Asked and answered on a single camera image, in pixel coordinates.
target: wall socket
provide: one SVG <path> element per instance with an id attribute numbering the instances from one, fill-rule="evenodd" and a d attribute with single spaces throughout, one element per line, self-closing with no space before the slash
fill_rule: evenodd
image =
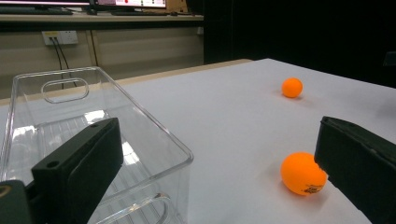
<path id="1" fill-rule="evenodd" d="M 78 44 L 76 31 L 43 31 L 41 34 L 43 35 L 44 43 L 46 45 L 53 45 L 50 40 L 51 37 L 56 37 L 60 45 Z"/>

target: white surface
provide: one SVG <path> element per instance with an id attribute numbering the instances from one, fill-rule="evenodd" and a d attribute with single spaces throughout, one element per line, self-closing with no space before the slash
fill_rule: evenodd
<path id="1" fill-rule="evenodd" d="M 282 96 L 287 77 L 304 83 L 299 98 Z M 123 88 L 194 154 L 190 224 L 370 223 L 330 182 L 308 197 L 289 192 L 279 167 L 291 152 L 314 153 L 323 116 L 395 143 L 396 90 L 273 60 Z M 0 115 L 3 125 L 6 106 Z"/>

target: transparent plastic box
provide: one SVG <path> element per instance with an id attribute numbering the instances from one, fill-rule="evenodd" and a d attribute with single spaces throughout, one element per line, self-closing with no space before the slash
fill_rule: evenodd
<path id="1" fill-rule="evenodd" d="M 89 223 L 187 223 L 190 150 L 99 67 L 14 78 L 1 181 L 31 168 L 92 123 L 118 118 L 124 163 Z"/>

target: ball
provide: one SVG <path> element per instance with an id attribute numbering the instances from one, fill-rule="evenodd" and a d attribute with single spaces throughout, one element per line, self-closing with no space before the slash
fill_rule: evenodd
<path id="1" fill-rule="evenodd" d="M 299 195 L 318 193 L 326 184 L 327 175 L 307 152 L 294 152 L 283 160 L 280 167 L 283 183 Z"/>
<path id="2" fill-rule="evenodd" d="M 295 98 L 303 91 L 303 82 L 297 77 L 289 77 L 282 84 L 282 93 L 286 97 Z"/>

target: keyboard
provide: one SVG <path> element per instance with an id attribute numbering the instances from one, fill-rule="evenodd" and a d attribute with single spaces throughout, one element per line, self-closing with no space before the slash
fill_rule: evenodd
<path id="1" fill-rule="evenodd" d="M 71 11 L 60 9 L 37 9 L 34 7 L 0 7 L 0 14 L 15 15 L 73 15 Z"/>
<path id="2" fill-rule="evenodd" d="M 113 16 L 167 16 L 165 12 L 140 12 L 140 11 L 112 11 Z"/>

